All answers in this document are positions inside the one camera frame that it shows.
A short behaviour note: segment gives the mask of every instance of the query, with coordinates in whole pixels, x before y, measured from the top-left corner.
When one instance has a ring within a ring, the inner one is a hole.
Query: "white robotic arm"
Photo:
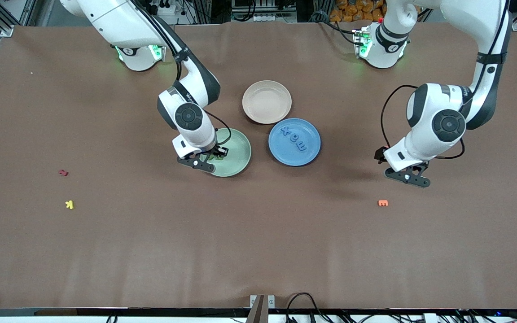
[[[133,0],[60,1],[72,14],[87,17],[132,70],[145,70],[160,59],[160,55],[153,54],[153,45],[170,47],[178,75],[174,84],[159,94],[158,112],[180,133],[173,139],[178,162],[213,172],[214,166],[201,160],[200,155],[226,156],[228,149],[217,143],[215,129],[203,108],[218,99],[221,86],[173,29]],[[181,64],[188,74],[179,80]]]
[[[421,174],[429,161],[458,143],[466,129],[476,129],[494,115],[511,18],[507,0],[389,0],[382,24],[373,23],[355,35],[355,41],[363,43],[356,46],[359,57],[379,68],[394,65],[402,57],[416,22],[415,4],[439,8],[449,23],[478,44],[472,84],[419,86],[406,108],[412,130],[396,145],[383,147],[375,155],[379,163],[390,164],[387,177],[426,187],[429,180]]]

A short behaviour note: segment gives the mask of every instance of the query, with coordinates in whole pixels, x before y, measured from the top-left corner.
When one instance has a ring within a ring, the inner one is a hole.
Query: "brown table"
[[[176,163],[177,133],[156,110],[174,63],[130,71],[90,27],[2,39],[0,307],[236,307],[257,293],[283,306],[303,291],[322,307],[517,307],[517,33],[494,118],[466,134],[462,158],[431,163],[420,189],[372,159],[380,109],[400,84],[470,84],[467,35],[418,24],[405,57],[377,70],[326,26],[176,30],[222,83],[208,109],[252,143],[234,178]],[[264,79],[320,131],[306,167],[275,161],[271,126],[242,111]],[[409,131],[409,94],[386,111],[392,141]]]

